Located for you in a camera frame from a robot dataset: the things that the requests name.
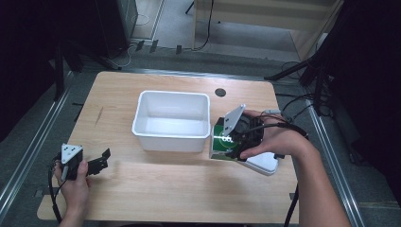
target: aluminum rail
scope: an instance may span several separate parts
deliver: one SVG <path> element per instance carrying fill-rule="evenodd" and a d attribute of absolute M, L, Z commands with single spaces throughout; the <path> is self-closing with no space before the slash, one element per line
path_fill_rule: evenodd
<path fill-rule="evenodd" d="M 3 188 L 0 195 L 0 225 L 6 217 L 12 202 L 14 201 L 18 191 L 20 190 L 30 168 L 32 167 L 36 157 L 41 150 L 41 147 L 49 134 L 56 118 L 58 117 L 65 100 L 68 97 L 68 93 L 72 84 L 74 75 L 69 72 L 65 77 L 65 91 L 61 95 L 59 101 L 55 101 L 49 109 L 44 121 L 30 142 L 26 149 L 24 156 L 22 157 L 20 163 L 15 168 L 13 174 L 11 175 L 8 183 Z"/>

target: wooden table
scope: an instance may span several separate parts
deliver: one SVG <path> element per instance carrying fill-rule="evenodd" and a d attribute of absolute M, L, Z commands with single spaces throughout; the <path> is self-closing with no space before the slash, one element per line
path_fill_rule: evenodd
<path fill-rule="evenodd" d="M 217 88 L 227 95 L 216 96 Z M 199 153 L 143 151 L 131 125 L 144 90 L 209 95 L 212 126 L 242 103 L 260 111 L 277 108 L 273 87 L 265 81 L 99 73 L 68 141 L 83 145 L 87 160 L 106 148 L 112 153 L 109 167 L 90 177 L 87 219 L 284 223 L 297 183 L 291 157 L 265 176 L 236 162 L 209 159 L 209 139 Z M 63 214 L 62 195 L 58 205 Z M 38 217 L 55 219 L 49 196 Z M 292 223 L 298 223 L 298 208 Z"/>

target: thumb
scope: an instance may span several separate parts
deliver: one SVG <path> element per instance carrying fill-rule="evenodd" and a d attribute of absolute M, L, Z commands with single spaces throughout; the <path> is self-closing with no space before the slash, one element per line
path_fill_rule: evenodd
<path fill-rule="evenodd" d="M 88 162 L 82 160 L 79 163 L 77 171 L 77 181 L 86 182 L 86 173 L 88 172 Z"/>
<path fill-rule="evenodd" d="M 260 145 L 253 148 L 248 148 L 241 152 L 240 158 L 241 159 L 251 158 L 253 156 L 266 152 L 266 150 L 267 149 L 263 148 Z"/>

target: white container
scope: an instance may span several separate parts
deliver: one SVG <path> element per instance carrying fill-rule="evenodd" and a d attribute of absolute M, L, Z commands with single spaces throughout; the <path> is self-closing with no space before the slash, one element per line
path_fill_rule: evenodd
<path fill-rule="evenodd" d="M 144 150 L 202 152 L 210 135 L 206 94 L 144 91 L 132 124 Z"/>

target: person's left hand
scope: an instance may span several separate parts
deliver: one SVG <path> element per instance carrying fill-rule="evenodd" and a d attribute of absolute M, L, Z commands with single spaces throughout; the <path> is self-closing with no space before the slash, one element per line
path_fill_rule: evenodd
<path fill-rule="evenodd" d="M 83 221 L 88 211 L 90 181 L 86 178 L 88 163 L 83 160 L 78 166 L 77 178 L 74 181 L 66 180 L 61 187 L 61 192 L 67 204 L 63 222 L 72 217 L 74 220 Z M 54 175 L 59 185 L 61 181 L 61 164 L 55 166 Z"/>

